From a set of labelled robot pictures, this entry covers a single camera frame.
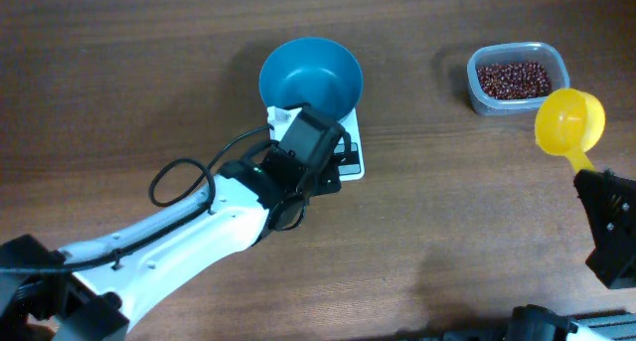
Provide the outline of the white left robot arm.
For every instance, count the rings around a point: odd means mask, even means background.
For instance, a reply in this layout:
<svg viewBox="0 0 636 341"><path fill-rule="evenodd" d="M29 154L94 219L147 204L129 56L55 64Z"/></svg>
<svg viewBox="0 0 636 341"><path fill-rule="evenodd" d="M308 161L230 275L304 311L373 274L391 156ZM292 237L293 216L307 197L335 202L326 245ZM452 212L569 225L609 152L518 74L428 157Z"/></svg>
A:
<svg viewBox="0 0 636 341"><path fill-rule="evenodd" d="M270 107L267 140L204 186L126 229L46 249L30 235L1 248L5 340L122 340L165 297L226 256L298 227L312 197L365 172L358 118Z"/></svg>

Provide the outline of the yellow plastic scoop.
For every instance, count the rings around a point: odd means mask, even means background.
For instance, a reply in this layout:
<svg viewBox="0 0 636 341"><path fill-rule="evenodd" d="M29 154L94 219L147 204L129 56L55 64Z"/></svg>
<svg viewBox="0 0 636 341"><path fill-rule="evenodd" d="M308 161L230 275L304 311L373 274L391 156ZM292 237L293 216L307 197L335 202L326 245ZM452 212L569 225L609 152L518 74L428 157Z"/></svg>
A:
<svg viewBox="0 0 636 341"><path fill-rule="evenodd" d="M537 112L536 143L548 155L565 158L575 173L595 172L586 152L601 138L605 121L605 109L597 97L560 88L547 96Z"/></svg>

